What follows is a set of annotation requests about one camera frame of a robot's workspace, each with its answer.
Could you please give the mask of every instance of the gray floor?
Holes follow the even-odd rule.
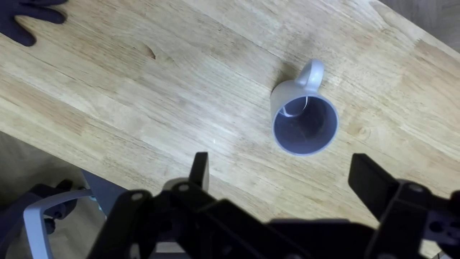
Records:
[[[460,0],[381,0],[460,52]]]
[[[14,202],[35,185],[55,186],[70,179],[83,186],[81,170],[37,149],[0,134],[0,205]],[[85,258],[105,220],[92,200],[79,202],[78,208],[49,236],[56,259]],[[9,249],[9,259],[30,258],[29,244],[22,233]]]

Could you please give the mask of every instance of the black metal bracket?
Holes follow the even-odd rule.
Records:
[[[260,223],[204,190],[207,159],[198,153],[188,179],[168,182],[155,197],[142,190],[122,195],[89,258],[150,258],[158,242],[174,241],[200,259],[418,259],[423,239],[460,256],[460,195],[436,197],[417,183],[392,179],[364,154],[352,159],[349,186],[380,220],[378,229],[348,220]]]

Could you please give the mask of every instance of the wooden tabletop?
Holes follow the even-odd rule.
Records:
[[[367,153],[460,189],[460,55],[377,0],[70,0],[63,26],[0,38],[0,130],[127,189],[158,193],[208,151],[210,193],[262,220],[374,225],[346,185]],[[341,117],[312,157],[283,153],[270,91],[312,58]]]

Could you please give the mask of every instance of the mug rim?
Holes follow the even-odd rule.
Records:
[[[296,101],[296,100],[299,100],[299,98],[316,98],[316,100],[321,100],[321,101],[326,102],[326,104],[332,108],[334,117],[335,117],[335,121],[336,121],[336,127],[335,127],[335,130],[334,130],[332,138],[331,138],[323,147],[321,147],[321,149],[318,149],[318,150],[315,150],[315,151],[311,151],[311,153],[293,153],[293,151],[285,149],[285,147],[280,144],[280,141],[277,140],[276,133],[275,133],[276,118],[277,118],[279,115],[282,115],[280,113],[283,111],[283,108],[285,108],[288,104],[290,104],[290,102],[293,102],[293,101]],[[289,153],[289,154],[292,154],[292,156],[306,157],[306,156],[313,156],[313,154],[316,154],[316,153],[321,153],[321,151],[323,151],[326,147],[329,147],[331,143],[332,143],[332,141],[336,138],[336,136],[338,136],[339,124],[341,124],[341,121],[339,121],[339,114],[338,114],[336,108],[332,105],[332,102],[331,102],[329,100],[326,100],[323,95],[321,95],[321,94],[318,94],[318,92],[306,92],[306,94],[302,95],[302,97],[296,97],[296,98],[289,100],[288,102],[285,102],[285,105],[282,105],[282,107],[277,110],[276,115],[275,115],[273,120],[272,120],[272,134],[273,134],[273,138],[276,140],[276,144],[277,144],[282,150],[285,150],[286,153]]]

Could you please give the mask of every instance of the white mug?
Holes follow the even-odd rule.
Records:
[[[272,92],[273,136],[290,154],[315,154],[336,136],[336,110],[318,92],[322,78],[323,65],[313,59],[295,81],[282,82]]]

